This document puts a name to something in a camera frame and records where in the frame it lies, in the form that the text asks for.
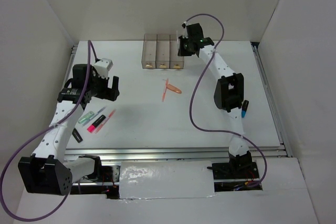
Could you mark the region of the green black highlighter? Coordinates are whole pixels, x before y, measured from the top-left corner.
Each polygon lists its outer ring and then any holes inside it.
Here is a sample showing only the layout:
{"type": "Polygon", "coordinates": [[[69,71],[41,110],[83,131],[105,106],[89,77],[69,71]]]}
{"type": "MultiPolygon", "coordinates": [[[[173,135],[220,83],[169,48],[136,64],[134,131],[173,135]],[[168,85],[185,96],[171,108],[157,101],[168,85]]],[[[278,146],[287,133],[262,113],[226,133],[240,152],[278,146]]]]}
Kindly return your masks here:
{"type": "Polygon", "coordinates": [[[74,139],[77,141],[77,143],[81,143],[83,141],[83,138],[81,137],[81,135],[79,134],[79,132],[76,129],[73,129],[72,135],[73,135],[74,139]]]}

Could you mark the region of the right brown transparent container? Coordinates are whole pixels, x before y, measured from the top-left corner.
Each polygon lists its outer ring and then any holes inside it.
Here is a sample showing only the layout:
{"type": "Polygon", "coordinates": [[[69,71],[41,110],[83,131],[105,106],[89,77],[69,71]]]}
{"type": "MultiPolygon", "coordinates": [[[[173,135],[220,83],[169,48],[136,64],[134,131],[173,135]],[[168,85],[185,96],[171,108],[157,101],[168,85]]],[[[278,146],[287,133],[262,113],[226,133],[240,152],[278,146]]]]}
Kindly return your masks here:
{"type": "Polygon", "coordinates": [[[184,68],[184,58],[178,56],[179,40],[177,35],[170,35],[170,69],[182,70],[184,68]]]}

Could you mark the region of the left brown transparent container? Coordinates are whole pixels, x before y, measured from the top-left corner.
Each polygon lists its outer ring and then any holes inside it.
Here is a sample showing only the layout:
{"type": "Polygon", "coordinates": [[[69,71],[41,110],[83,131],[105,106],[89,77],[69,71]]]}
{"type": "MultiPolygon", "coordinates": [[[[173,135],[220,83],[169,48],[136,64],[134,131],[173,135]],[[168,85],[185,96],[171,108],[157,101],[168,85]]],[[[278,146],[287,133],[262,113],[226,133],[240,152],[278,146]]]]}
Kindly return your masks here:
{"type": "Polygon", "coordinates": [[[144,35],[142,59],[141,59],[143,69],[156,68],[156,44],[157,44],[157,34],[144,35]]]}

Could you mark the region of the blue black highlighter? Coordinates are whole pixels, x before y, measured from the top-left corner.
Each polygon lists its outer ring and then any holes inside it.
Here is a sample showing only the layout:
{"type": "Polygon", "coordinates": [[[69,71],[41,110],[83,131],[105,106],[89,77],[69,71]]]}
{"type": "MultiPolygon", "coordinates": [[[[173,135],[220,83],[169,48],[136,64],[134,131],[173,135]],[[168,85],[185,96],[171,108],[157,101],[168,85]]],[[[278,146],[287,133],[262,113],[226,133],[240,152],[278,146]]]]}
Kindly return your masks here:
{"type": "Polygon", "coordinates": [[[241,112],[242,118],[245,117],[247,109],[248,109],[248,106],[249,106],[249,101],[248,100],[244,100],[243,101],[243,105],[242,105],[242,112],[241,112]]]}

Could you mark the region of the pink black highlighter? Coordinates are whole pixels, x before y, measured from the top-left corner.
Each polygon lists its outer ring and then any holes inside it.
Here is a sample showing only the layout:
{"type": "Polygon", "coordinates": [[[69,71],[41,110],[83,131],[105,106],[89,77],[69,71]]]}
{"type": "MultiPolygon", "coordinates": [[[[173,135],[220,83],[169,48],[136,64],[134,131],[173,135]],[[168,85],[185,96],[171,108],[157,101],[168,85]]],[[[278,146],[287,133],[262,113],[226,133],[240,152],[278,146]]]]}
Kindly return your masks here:
{"type": "Polygon", "coordinates": [[[101,115],[87,128],[87,131],[89,133],[92,133],[105,119],[106,119],[106,116],[101,115]]]}

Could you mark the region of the yellow pen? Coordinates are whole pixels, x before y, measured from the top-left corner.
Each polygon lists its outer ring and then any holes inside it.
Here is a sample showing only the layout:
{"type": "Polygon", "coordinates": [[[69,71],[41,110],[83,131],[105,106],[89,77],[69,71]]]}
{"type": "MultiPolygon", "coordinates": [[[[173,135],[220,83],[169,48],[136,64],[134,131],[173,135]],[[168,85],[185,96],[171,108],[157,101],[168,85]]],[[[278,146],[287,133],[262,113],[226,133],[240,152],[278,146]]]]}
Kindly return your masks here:
{"type": "Polygon", "coordinates": [[[180,54],[183,48],[183,35],[178,36],[178,45],[179,45],[179,54],[180,54]]]}

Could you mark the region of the orange pen cap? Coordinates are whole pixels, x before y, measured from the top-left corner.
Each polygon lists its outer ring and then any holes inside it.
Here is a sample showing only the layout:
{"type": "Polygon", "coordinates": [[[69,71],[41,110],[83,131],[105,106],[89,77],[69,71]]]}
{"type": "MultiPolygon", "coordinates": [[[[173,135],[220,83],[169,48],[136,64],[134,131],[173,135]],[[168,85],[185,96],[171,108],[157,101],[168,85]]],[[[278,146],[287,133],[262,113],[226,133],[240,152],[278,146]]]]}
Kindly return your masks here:
{"type": "Polygon", "coordinates": [[[173,86],[171,84],[167,85],[167,89],[169,89],[169,90],[171,90],[171,91],[173,91],[173,92],[175,92],[177,94],[181,94],[182,93],[182,91],[179,88],[177,88],[177,87],[175,87],[175,86],[173,86]]]}

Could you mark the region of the blue transparent pen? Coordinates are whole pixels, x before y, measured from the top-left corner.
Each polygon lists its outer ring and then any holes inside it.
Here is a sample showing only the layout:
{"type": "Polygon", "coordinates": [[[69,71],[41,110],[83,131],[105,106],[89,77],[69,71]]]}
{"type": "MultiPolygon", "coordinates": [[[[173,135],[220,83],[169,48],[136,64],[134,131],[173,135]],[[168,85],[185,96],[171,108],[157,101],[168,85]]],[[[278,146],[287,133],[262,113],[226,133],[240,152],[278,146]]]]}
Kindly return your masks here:
{"type": "Polygon", "coordinates": [[[102,107],[98,112],[94,113],[92,116],[90,116],[87,120],[85,120],[82,124],[82,127],[86,126],[91,120],[93,120],[95,117],[97,117],[100,113],[102,113],[106,109],[106,106],[102,107]]]}

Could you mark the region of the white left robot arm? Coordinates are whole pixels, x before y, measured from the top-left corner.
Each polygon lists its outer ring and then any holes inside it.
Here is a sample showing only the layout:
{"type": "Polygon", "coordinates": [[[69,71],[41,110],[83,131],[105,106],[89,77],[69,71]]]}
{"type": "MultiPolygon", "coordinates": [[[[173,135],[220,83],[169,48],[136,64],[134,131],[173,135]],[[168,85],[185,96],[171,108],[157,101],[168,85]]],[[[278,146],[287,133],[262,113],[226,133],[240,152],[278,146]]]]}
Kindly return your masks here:
{"type": "Polygon", "coordinates": [[[115,101],[119,96],[119,78],[113,77],[108,87],[109,59],[98,60],[93,65],[76,64],[72,78],[60,91],[51,129],[30,157],[22,157],[18,169],[29,193],[66,195],[72,184],[83,177],[99,181],[103,177],[101,160],[97,156],[82,155],[75,161],[65,161],[64,155],[75,126],[86,105],[93,97],[115,101]]]}

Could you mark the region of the white front cover panel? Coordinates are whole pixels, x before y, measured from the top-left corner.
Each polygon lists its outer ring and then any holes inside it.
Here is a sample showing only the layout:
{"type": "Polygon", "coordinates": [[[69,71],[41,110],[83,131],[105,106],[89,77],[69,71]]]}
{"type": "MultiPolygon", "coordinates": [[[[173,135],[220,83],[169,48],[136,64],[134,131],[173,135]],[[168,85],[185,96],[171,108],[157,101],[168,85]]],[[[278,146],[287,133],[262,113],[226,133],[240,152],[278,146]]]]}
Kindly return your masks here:
{"type": "Polygon", "coordinates": [[[207,198],[215,195],[210,161],[123,162],[121,199],[207,198]]]}

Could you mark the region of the orange pen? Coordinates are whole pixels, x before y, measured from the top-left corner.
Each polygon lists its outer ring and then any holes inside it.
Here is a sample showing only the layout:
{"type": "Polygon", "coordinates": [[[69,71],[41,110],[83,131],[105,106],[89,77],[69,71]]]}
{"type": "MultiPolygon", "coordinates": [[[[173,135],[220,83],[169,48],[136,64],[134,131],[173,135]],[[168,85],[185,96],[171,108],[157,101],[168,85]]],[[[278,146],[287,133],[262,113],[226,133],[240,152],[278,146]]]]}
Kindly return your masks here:
{"type": "Polygon", "coordinates": [[[107,118],[105,118],[103,122],[96,128],[94,132],[95,134],[97,134],[103,128],[103,126],[109,121],[109,119],[115,114],[115,112],[116,112],[116,109],[111,111],[111,113],[107,116],[107,118]]]}
{"type": "Polygon", "coordinates": [[[166,96],[166,91],[167,91],[167,85],[168,85],[168,83],[169,83],[169,79],[167,78],[167,79],[165,80],[165,85],[164,85],[164,90],[163,90],[163,95],[162,95],[162,102],[164,102],[164,100],[165,100],[165,96],[166,96]]]}

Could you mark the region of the aluminium frame rail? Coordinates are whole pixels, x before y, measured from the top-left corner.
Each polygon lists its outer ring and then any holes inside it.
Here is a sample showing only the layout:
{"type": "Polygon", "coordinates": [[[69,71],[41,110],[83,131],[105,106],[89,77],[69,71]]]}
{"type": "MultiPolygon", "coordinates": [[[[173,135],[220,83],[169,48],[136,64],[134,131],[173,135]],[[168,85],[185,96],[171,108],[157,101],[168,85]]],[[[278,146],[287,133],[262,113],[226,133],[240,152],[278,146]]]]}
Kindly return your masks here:
{"type": "MultiPolygon", "coordinates": [[[[120,96],[115,102],[92,99],[87,111],[115,114],[97,133],[77,126],[81,143],[69,140],[66,157],[90,154],[103,160],[196,159],[227,156],[231,129],[228,115],[213,100],[216,81],[196,56],[185,59],[183,70],[143,69],[141,41],[95,41],[98,57],[113,61],[110,76],[118,76],[120,96]],[[169,89],[164,102],[165,80],[169,89]]],[[[218,51],[227,64],[245,77],[249,101],[244,131],[252,140],[254,157],[287,155],[280,129],[259,73],[255,52],[248,41],[224,41],[218,51]]]]}

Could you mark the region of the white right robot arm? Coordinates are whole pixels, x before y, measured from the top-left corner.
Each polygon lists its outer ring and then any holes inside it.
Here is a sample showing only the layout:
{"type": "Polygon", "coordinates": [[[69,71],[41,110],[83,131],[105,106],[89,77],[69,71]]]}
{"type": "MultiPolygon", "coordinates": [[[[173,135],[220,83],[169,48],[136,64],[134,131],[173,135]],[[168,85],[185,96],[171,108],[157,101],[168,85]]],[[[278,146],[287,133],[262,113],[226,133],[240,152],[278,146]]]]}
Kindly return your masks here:
{"type": "Polygon", "coordinates": [[[243,135],[241,111],[244,101],[244,76],[236,73],[228,66],[223,57],[215,49],[209,37],[204,37],[199,23],[183,23],[184,34],[178,37],[178,55],[187,57],[197,55],[213,74],[216,82],[214,103],[216,107],[227,113],[232,135],[229,141],[229,172],[235,178],[242,177],[252,165],[252,158],[243,135]]]}

